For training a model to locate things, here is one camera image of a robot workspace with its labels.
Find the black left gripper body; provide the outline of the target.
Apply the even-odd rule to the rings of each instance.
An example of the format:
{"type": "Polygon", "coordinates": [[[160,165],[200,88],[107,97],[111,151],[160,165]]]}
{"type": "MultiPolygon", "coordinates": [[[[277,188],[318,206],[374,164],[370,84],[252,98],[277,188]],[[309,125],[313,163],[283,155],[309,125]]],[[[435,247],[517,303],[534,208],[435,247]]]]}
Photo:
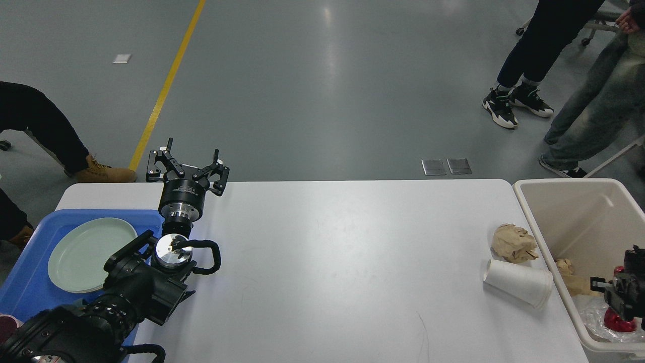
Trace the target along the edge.
{"type": "Polygon", "coordinates": [[[190,221],[197,221],[203,215],[206,193],[206,179],[164,180],[158,211],[164,218],[170,218],[178,212],[190,221]]]}

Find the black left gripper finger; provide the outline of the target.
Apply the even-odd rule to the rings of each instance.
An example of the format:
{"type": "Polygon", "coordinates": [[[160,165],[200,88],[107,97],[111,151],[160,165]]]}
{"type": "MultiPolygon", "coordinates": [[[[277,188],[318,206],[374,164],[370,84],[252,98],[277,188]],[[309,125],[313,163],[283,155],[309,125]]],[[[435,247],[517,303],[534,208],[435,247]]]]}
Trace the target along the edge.
{"type": "Polygon", "coordinates": [[[182,179],[186,172],[180,163],[171,156],[171,145],[173,138],[168,138],[166,147],[159,147],[158,150],[151,150],[148,154],[146,182],[154,183],[168,180],[182,179]]]}
{"type": "Polygon", "coordinates": [[[222,196],[226,188],[230,168],[219,160],[219,149],[214,151],[213,162],[207,167],[198,168],[192,174],[191,181],[201,188],[211,191],[216,196],[222,196]]]}

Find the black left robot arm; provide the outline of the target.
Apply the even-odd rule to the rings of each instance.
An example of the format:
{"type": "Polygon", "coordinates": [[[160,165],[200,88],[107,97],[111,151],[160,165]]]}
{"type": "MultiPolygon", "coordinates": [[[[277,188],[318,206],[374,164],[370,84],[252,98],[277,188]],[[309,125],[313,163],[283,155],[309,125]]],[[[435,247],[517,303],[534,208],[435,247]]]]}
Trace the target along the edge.
{"type": "Polygon", "coordinates": [[[191,274],[220,269],[217,243],[189,235],[203,215],[207,192],[223,195],[229,175],[219,150],[210,165],[198,168],[178,163],[172,143],[148,156],[147,182],[163,182],[160,236],[146,230],[106,258],[103,294],[94,301],[43,310],[16,329],[2,343],[2,362],[120,362],[141,353],[164,361],[161,346],[124,341],[143,320],[167,322],[192,295],[186,285],[191,274]]]}

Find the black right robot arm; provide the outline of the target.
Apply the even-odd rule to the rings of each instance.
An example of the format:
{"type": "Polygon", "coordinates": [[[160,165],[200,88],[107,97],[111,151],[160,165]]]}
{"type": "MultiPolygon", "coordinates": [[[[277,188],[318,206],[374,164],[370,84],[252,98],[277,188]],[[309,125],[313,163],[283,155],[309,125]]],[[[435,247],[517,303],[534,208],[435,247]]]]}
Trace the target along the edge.
{"type": "Polygon", "coordinates": [[[604,326],[617,332],[634,332],[635,318],[644,328],[644,250],[634,245],[626,250],[624,264],[614,269],[614,278],[590,278],[590,290],[602,292],[608,308],[604,326]]]}

